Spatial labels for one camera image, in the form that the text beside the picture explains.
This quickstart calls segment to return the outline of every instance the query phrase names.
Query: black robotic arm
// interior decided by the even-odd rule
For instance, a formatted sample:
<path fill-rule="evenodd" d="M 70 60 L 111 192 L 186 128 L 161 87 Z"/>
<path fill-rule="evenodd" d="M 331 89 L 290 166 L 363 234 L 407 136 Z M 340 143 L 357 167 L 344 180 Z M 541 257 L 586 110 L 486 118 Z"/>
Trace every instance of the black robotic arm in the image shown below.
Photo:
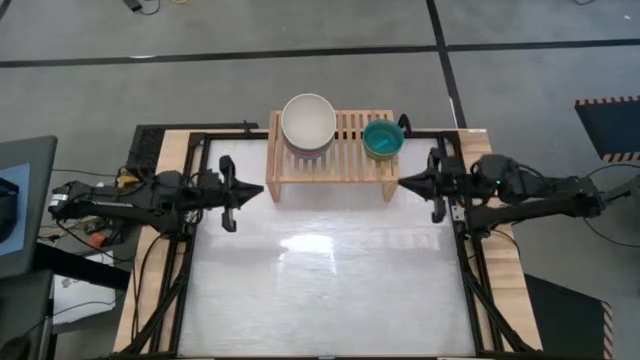
<path fill-rule="evenodd" d="M 591 218 L 605 208 L 600 192 L 588 177 L 545 177 L 496 154 L 482 156 L 467 174 L 462 161 L 433 148 L 426 170 L 402 178 L 398 184 L 434 201 L 432 220 L 436 223 L 446 214 L 443 197 L 456 199 L 465 208 L 469 233 L 488 233 L 500 224 L 551 215 Z M 487 206 L 493 197 L 505 206 Z"/>
<path fill-rule="evenodd" d="M 236 231 L 233 209 L 264 190 L 263 186 L 236 178 L 235 164 L 229 156 L 220 158 L 220 172 L 208 169 L 198 175 L 198 186 L 177 171 L 165 171 L 130 189 L 114 186 L 92 187 L 79 181 L 53 190 L 49 212 L 56 221 L 99 216 L 150 225 L 163 235 L 177 235 L 197 211 L 224 207 L 222 226 Z"/>

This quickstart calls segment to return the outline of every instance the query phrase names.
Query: red object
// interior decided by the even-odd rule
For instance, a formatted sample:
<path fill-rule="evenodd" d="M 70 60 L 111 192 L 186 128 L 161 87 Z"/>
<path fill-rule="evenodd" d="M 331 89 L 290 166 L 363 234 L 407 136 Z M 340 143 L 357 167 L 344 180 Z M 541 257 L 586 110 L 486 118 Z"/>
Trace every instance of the red object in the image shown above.
<path fill-rule="evenodd" d="M 91 238 L 89 238 L 89 245 L 95 248 L 101 248 L 106 238 L 106 236 L 100 233 L 93 233 L 91 234 Z"/>

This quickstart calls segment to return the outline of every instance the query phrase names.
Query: wooden rack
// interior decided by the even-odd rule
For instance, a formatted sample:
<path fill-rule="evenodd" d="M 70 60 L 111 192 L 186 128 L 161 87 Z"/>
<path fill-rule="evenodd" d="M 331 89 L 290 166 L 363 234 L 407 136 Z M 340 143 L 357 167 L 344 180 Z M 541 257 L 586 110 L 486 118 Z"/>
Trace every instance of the wooden rack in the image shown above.
<path fill-rule="evenodd" d="M 296 158 L 284 145 L 281 111 L 272 111 L 267 150 L 267 186 L 274 202 L 280 201 L 282 184 L 349 183 L 381 184 L 385 202 L 398 187 L 398 155 L 388 161 L 368 158 L 362 131 L 371 120 L 393 120 L 390 110 L 336 111 L 336 138 L 329 150 L 314 160 Z"/>

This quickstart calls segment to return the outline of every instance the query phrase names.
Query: gray floor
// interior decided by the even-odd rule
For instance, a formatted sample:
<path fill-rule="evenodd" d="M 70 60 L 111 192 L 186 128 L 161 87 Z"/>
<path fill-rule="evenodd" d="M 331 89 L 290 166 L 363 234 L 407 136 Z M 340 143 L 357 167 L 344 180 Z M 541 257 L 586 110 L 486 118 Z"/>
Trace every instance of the gray floor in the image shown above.
<path fill-rule="evenodd" d="M 0 60 L 435 43 L 421 0 L 161 1 L 157 15 L 143 17 L 120 0 L 13 0 L 0 21 Z M 437 5 L 449 44 L 640 37 L 636 0 Z M 494 150 L 550 175 L 602 165 L 572 109 L 575 99 L 640 94 L 640 47 L 455 53 L 451 61 L 468 125 L 489 129 Z M 137 124 L 247 119 L 264 126 L 269 110 L 300 92 L 320 93 L 336 108 L 405 112 L 418 127 L 454 126 L 436 54 L 367 55 L 0 69 L 0 141 L 53 134 L 56 167 L 114 172 Z M 597 182 L 612 185 L 630 173 L 599 174 Z M 55 174 L 52 184 L 74 178 L 96 181 Z M 640 244 L 629 203 L 593 224 Z M 527 273 L 611 302 L 616 358 L 636 358 L 640 250 L 559 217 L 517 225 L 515 233 Z M 108 353 L 118 318 L 115 311 L 85 322 L 90 330 L 62 335 L 57 357 Z"/>

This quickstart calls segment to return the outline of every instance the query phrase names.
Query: white table surface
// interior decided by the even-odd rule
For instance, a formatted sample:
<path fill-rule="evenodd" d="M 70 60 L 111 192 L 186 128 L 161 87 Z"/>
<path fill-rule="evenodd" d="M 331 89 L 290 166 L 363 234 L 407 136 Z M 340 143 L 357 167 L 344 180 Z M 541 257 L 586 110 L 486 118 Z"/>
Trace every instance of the white table surface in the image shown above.
<path fill-rule="evenodd" d="M 402 175 L 424 170 L 435 141 L 407 140 Z M 267 142 L 213 141 L 238 179 L 265 184 Z M 453 355 L 474 352 L 447 216 L 381 185 L 282 185 L 198 226 L 179 353 L 183 355 Z"/>

